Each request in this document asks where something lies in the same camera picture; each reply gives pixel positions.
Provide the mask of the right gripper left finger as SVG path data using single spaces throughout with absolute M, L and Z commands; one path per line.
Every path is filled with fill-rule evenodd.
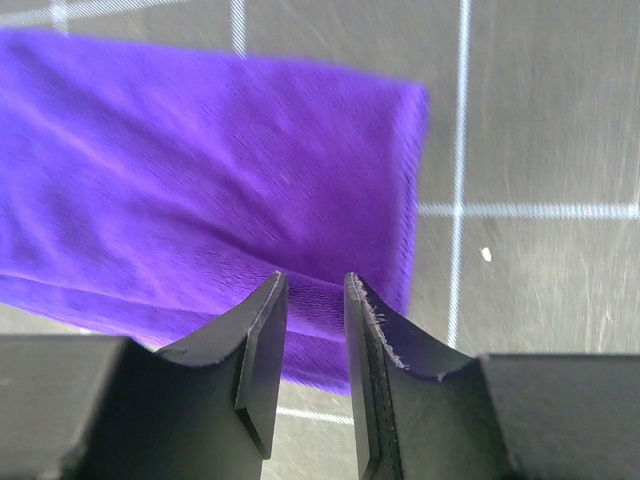
M 233 411 L 264 459 L 272 453 L 288 290 L 287 275 L 275 272 L 239 305 L 157 351 L 168 361 L 196 368 L 220 366 L 239 354 Z

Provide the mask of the purple towel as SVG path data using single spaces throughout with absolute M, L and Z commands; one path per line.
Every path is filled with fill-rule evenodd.
M 343 283 L 406 313 L 429 96 L 308 61 L 1 34 L 1 300 L 173 343 L 289 279 L 282 376 L 349 391 Z

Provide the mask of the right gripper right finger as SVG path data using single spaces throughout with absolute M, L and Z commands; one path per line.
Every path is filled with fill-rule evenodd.
M 480 370 L 388 306 L 359 275 L 344 326 L 362 479 L 477 479 Z

